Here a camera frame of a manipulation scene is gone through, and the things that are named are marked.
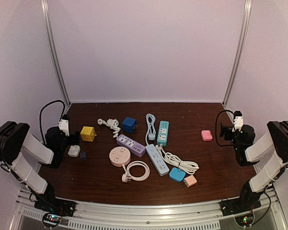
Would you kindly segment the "purple power strip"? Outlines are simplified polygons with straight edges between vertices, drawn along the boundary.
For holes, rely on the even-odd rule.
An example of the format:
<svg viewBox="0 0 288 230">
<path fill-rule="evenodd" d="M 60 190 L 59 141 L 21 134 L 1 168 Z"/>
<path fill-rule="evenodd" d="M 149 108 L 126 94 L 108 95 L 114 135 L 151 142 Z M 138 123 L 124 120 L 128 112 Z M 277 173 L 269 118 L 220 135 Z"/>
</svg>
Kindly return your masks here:
<svg viewBox="0 0 288 230">
<path fill-rule="evenodd" d="M 146 153 L 146 148 L 144 145 L 123 134 L 120 134 L 116 140 L 119 146 L 127 148 L 131 153 L 138 157 L 142 157 Z"/>
</svg>

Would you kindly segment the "dark blue plug adapter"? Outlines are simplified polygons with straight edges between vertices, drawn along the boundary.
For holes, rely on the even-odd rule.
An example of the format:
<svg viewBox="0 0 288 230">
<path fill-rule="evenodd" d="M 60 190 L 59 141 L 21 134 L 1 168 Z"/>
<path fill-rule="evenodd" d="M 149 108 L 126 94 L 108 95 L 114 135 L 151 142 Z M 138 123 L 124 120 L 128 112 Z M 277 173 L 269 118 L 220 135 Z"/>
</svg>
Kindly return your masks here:
<svg viewBox="0 0 288 230">
<path fill-rule="evenodd" d="M 137 120 L 126 117 L 122 122 L 122 130 L 127 133 L 134 133 L 137 129 Z"/>
</svg>

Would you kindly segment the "white square plug adapter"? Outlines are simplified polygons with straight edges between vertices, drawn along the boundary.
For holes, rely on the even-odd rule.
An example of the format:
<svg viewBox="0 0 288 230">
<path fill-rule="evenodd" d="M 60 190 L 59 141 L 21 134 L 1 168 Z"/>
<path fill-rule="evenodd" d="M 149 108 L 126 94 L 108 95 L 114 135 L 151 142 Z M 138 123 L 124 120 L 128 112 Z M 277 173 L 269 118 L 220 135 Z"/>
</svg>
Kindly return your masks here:
<svg viewBox="0 0 288 230">
<path fill-rule="evenodd" d="M 68 155 L 70 157 L 77 157 L 80 153 L 80 146 L 79 145 L 73 145 L 70 146 L 69 150 L 68 150 Z"/>
</svg>

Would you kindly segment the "dark navy usb charger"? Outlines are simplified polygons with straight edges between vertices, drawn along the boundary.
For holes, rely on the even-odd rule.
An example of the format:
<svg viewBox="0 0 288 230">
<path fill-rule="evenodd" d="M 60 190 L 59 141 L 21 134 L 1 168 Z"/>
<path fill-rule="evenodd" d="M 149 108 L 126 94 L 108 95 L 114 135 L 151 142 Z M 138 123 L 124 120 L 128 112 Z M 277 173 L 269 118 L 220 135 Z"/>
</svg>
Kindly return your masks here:
<svg viewBox="0 0 288 230">
<path fill-rule="evenodd" d="M 84 152 L 84 151 L 80 152 L 80 159 L 83 160 L 83 161 L 87 160 L 86 152 Z"/>
</svg>

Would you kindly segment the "pink small plug adapter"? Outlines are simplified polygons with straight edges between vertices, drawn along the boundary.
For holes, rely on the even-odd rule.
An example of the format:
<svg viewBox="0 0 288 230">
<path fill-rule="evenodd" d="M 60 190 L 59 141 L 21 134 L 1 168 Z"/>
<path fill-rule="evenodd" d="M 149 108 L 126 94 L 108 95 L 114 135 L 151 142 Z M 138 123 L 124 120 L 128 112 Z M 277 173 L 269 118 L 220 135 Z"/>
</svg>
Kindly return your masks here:
<svg viewBox="0 0 288 230">
<path fill-rule="evenodd" d="M 185 177 L 183 179 L 183 182 L 184 182 L 184 184 L 186 185 L 187 188 L 190 188 L 190 187 L 192 187 L 192 186 L 197 184 L 197 179 L 193 175 L 190 175 L 188 177 Z"/>
</svg>

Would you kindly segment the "yellow cube socket adapter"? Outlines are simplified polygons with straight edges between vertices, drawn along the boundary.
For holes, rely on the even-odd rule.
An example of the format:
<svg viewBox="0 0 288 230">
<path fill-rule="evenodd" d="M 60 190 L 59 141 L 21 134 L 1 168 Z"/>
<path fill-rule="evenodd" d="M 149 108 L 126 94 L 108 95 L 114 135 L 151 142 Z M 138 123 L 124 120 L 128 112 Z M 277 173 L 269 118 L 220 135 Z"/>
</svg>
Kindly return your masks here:
<svg viewBox="0 0 288 230">
<path fill-rule="evenodd" d="M 83 126 L 83 128 L 80 132 L 80 136 L 81 136 L 83 141 L 93 142 L 95 137 L 96 137 L 96 132 L 95 132 L 94 127 Z"/>
</svg>

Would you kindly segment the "blue square plug adapter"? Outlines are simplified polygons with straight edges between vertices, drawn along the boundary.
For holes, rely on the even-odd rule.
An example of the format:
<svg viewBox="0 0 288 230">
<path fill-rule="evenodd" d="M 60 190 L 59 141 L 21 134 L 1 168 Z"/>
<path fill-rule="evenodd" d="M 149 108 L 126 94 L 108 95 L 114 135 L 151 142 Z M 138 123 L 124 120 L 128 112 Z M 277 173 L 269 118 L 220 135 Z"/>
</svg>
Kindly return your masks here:
<svg viewBox="0 0 288 230">
<path fill-rule="evenodd" d="M 169 172 L 169 178 L 178 183 L 183 181 L 185 175 L 186 175 L 185 171 L 176 167 L 173 167 L 171 171 Z"/>
</svg>

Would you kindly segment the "teal usb power strip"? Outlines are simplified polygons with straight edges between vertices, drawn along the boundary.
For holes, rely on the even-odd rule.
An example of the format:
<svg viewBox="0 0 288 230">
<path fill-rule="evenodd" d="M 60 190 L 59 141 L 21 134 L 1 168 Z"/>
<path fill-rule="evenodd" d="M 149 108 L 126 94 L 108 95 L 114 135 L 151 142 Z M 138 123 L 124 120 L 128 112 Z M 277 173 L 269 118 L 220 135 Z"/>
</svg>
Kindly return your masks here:
<svg viewBox="0 0 288 230">
<path fill-rule="evenodd" d="M 160 121 L 157 135 L 157 145 L 167 145 L 168 141 L 169 121 Z"/>
</svg>

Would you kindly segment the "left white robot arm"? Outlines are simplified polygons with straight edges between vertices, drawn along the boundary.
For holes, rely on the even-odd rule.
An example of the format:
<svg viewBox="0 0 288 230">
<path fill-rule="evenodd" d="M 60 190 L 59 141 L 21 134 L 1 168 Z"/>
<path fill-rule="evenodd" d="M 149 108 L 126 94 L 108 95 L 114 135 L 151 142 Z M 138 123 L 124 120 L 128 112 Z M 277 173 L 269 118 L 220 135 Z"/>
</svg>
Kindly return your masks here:
<svg viewBox="0 0 288 230">
<path fill-rule="evenodd" d="M 51 127 L 46 132 L 46 144 L 41 143 L 31 132 L 27 123 L 8 121 L 0 127 L 0 161 L 2 167 L 11 172 L 20 183 L 25 184 L 35 194 L 42 196 L 40 204 L 49 213 L 59 209 L 54 188 L 33 169 L 23 155 L 31 154 L 37 161 L 57 169 L 64 159 L 68 147 L 79 146 L 80 133 L 67 134 L 60 126 Z"/>
</svg>

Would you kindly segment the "light blue power strip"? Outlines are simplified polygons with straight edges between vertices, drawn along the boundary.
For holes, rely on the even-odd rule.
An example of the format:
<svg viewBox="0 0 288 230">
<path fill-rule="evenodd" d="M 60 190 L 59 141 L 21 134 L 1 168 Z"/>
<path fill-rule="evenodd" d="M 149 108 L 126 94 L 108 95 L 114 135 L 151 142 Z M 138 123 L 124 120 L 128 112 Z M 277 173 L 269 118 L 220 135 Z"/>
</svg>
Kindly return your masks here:
<svg viewBox="0 0 288 230">
<path fill-rule="evenodd" d="M 151 159 L 153 165 L 155 166 L 158 174 L 164 176 L 169 173 L 169 168 L 166 165 L 165 161 L 161 157 L 160 153 L 153 144 L 149 144 L 146 147 L 146 153 Z"/>
</svg>

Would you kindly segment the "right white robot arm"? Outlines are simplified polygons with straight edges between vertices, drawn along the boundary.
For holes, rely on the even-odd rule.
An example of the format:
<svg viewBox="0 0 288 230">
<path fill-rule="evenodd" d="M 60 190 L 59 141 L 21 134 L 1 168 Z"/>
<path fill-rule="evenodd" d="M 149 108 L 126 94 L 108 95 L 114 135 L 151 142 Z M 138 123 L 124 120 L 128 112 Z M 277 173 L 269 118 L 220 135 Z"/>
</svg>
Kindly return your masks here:
<svg viewBox="0 0 288 230">
<path fill-rule="evenodd" d="M 219 136 L 230 141 L 240 166 L 256 165 L 266 155 L 270 156 L 262 169 L 242 187 L 236 206 L 243 212 L 288 168 L 288 121 L 270 121 L 267 128 L 265 134 L 255 139 L 254 128 L 244 124 L 241 116 L 236 117 L 232 126 L 220 126 Z"/>
</svg>

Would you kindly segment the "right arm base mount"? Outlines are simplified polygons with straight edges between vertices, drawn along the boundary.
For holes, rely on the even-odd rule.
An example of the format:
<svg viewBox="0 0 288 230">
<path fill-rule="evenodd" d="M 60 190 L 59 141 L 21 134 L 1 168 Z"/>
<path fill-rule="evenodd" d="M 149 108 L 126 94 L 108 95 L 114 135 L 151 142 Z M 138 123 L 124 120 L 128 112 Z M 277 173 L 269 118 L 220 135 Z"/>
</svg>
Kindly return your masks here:
<svg viewBox="0 0 288 230">
<path fill-rule="evenodd" d="M 223 216 L 229 216 L 251 211 L 252 208 L 259 208 L 261 207 L 261 202 L 254 201 L 250 203 L 242 203 L 238 197 L 234 199 L 224 198 L 219 202 L 219 205 Z"/>
</svg>

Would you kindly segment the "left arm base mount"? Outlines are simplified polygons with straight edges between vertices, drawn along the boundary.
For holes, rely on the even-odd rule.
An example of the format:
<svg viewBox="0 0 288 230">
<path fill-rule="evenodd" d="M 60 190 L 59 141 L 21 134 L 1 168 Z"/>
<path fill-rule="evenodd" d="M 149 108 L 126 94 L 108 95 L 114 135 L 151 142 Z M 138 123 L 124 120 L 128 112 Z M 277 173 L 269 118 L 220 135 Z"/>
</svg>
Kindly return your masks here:
<svg viewBox="0 0 288 230">
<path fill-rule="evenodd" d="M 54 204 L 38 199 L 34 207 L 63 217 L 73 217 L 76 203 L 64 199 L 56 199 Z"/>
</svg>

